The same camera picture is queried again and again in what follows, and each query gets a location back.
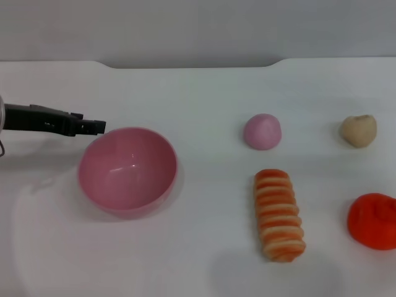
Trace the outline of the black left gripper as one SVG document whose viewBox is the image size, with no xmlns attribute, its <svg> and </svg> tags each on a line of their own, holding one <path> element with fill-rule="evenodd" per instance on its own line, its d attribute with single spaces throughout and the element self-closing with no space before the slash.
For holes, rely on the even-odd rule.
<svg viewBox="0 0 396 297">
<path fill-rule="evenodd" d="M 83 114 L 67 113 L 44 106 L 6 104 L 4 129 L 49 132 L 69 137 L 75 135 L 96 136 L 105 133 L 105 121 L 83 118 Z"/>
</svg>

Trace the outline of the pink plastic bowl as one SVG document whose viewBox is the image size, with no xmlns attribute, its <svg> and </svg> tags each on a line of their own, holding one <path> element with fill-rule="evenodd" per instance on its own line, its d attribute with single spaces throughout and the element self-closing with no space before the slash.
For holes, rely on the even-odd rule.
<svg viewBox="0 0 396 297">
<path fill-rule="evenodd" d="M 82 156 L 78 180 L 86 198 L 118 218 L 153 212 L 170 196 L 178 177 L 178 157 L 161 134 L 125 127 L 94 140 Z"/>
</svg>

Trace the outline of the orange striped bread roll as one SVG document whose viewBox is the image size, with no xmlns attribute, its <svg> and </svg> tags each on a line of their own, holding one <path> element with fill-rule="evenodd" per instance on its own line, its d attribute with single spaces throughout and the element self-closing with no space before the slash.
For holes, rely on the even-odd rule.
<svg viewBox="0 0 396 297">
<path fill-rule="evenodd" d="M 262 252 L 272 262 L 293 262 L 306 249 L 289 175 L 264 169 L 254 176 L 254 211 Z"/>
</svg>

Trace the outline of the pink round bun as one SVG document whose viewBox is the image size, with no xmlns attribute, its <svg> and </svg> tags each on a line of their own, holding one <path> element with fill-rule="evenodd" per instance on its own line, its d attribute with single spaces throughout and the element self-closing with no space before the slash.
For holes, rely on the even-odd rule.
<svg viewBox="0 0 396 297">
<path fill-rule="evenodd" d="M 243 139 L 256 150 L 270 150 L 282 139 L 279 120 L 271 114 L 257 114 L 244 126 Z"/>
</svg>

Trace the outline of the beige round bun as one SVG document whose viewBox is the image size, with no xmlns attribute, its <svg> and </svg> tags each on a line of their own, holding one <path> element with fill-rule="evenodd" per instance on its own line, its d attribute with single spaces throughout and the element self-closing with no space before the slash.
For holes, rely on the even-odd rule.
<svg viewBox="0 0 396 297">
<path fill-rule="evenodd" d="M 377 121 L 373 115 L 349 116 L 340 126 L 340 135 L 356 149 L 370 145 L 377 136 Z"/>
</svg>

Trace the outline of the red orange bun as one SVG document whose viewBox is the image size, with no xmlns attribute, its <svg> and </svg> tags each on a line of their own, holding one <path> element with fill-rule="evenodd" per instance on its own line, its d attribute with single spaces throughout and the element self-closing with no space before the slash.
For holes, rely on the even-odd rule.
<svg viewBox="0 0 396 297">
<path fill-rule="evenodd" d="M 371 249 L 396 249 L 396 198 L 380 193 L 358 197 L 349 209 L 347 228 L 353 239 Z"/>
</svg>

